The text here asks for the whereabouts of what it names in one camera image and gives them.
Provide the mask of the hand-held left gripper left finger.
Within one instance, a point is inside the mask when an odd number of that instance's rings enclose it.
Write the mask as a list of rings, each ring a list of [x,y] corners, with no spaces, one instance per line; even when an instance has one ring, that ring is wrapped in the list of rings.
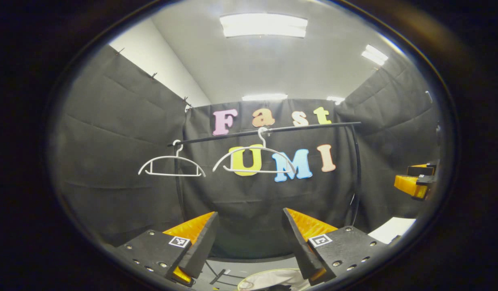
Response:
[[[114,254],[157,280],[190,287],[201,274],[218,227],[218,213],[212,211],[169,230],[147,230],[116,247]]]

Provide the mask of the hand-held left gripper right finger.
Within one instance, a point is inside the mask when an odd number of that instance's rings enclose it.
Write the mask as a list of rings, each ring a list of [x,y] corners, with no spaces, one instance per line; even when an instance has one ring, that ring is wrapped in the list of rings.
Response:
[[[290,208],[283,208],[282,226],[302,277],[312,286],[346,279],[390,248],[354,226],[337,228]]]

